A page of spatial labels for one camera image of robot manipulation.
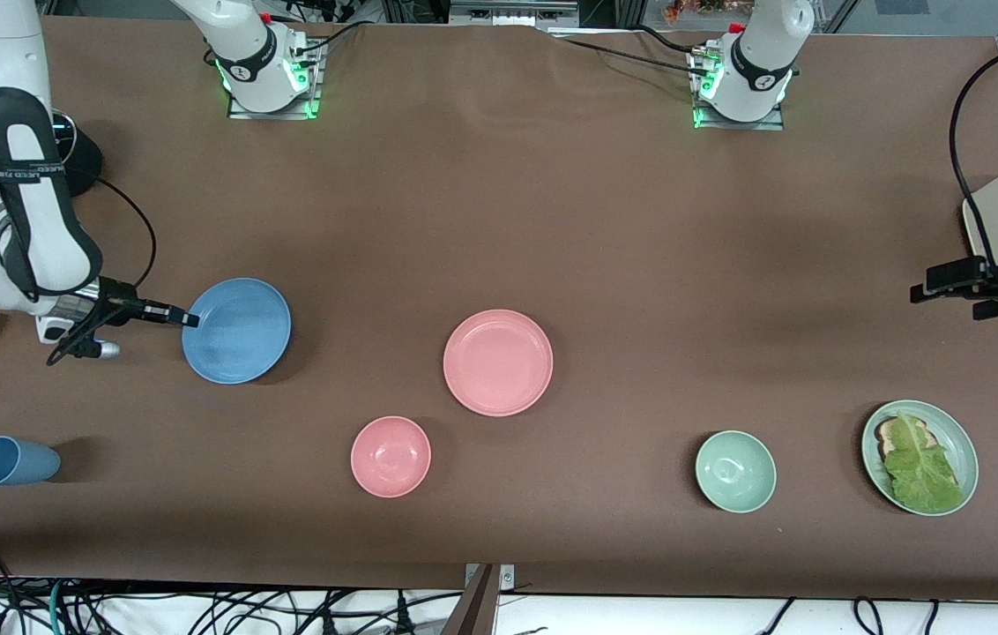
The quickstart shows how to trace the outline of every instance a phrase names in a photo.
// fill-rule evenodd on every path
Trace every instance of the gray floor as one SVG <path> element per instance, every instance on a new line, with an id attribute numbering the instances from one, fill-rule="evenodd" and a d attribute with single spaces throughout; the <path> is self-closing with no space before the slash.
<path id="1" fill-rule="evenodd" d="M 996 35 L 998 0 L 862 0 L 841 33 Z"/>

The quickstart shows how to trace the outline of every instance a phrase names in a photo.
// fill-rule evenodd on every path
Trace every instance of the teal cable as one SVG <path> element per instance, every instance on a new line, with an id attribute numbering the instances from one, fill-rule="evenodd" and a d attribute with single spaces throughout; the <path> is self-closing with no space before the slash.
<path id="1" fill-rule="evenodd" d="M 48 623 L 52 624 L 52 635 L 60 635 L 60 624 L 56 623 L 56 600 L 60 598 L 60 581 L 52 586 L 51 594 L 48 594 Z"/>

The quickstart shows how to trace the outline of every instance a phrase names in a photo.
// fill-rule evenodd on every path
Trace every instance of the black cylinder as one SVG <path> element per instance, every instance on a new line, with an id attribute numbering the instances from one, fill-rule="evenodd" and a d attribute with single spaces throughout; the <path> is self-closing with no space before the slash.
<path id="1" fill-rule="evenodd" d="M 67 117 L 52 115 L 52 130 L 56 134 L 56 150 L 64 164 L 64 180 L 73 198 L 87 192 L 95 185 L 95 177 L 103 172 L 103 153 L 84 130 L 77 128 Z"/>

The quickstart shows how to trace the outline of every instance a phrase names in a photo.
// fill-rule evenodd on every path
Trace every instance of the plate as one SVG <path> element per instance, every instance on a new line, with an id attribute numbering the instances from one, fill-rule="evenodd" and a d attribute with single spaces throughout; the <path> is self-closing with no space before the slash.
<path id="1" fill-rule="evenodd" d="M 254 278 L 218 282 L 190 307 L 201 318 L 182 329 L 193 370 L 218 385 L 240 385 L 276 365 L 291 338 L 291 312 L 276 287 Z"/>
<path id="2" fill-rule="evenodd" d="M 555 354 L 526 315 L 493 309 L 472 315 L 443 350 L 448 390 L 468 410 L 488 417 L 522 413 L 550 385 Z"/>
<path id="3" fill-rule="evenodd" d="M 886 467 L 883 467 L 883 457 L 879 455 L 879 439 L 875 437 L 875 430 L 879 423 L 886 422 L 898 415 L 911 415 L 926 422 L 927 430 L 934 433 L 938 443 L 946 449 L 946 459 L 950 462 L 950 467 L 954 469 L 957 483 L 962 488 L 962 503 L 954 507 L 953 510 L 938 514 L 917 512 L 895 501 L 891 495 L 890 474 L 887 474 Z M 863 457 L 863 467 L 867 469 L 867 474 L 871 477 L 871 482 L 881 493 L 903 510 L 911 514 L 921 516 L 945 516 L 961 510 L 966 503 L 970 502 L 974 491 L 978 489 L 978 452 L 973 449 L 973 442 L 970 435 L 965 434 L 965 429 L 961 423 L 954 421 L 953 417 L 946 414 L 941 407 L 931 406 L 922 401 L 910 399 L 892 401 L 879 407 L 870 418 L 867 425 L 863 426 L 863 438 L 860 440 L 860 451 Z"/>
<path id="4" fill-rule="evenodd" d="M 778 470 L 765 443 L 741 430 L 725 430 L 700 447 L 696 480 L 719 509 L 748 514 L 769 503 Z"/>
<path id="5" fill-rule="evenodd" d="M 428 474 L 432 449 L 428 435 L 404 417 L 366 423 L 350 447 L 350 471 L 358 485 L 381 498 L 417 489 Z"/>

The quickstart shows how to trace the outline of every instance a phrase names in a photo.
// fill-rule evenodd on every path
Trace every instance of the blue plate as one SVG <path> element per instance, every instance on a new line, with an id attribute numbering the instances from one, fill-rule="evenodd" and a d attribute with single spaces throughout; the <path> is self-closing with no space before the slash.
<path id="1" fill-rule="evenodd" d="M 182 330 L 185 361 L 218 385 L 241 385 L 276 365 L 291 338 L 291 312 L 276 287 L 253 278 L 212 286 L 190 307 L 200 325 Z"/>

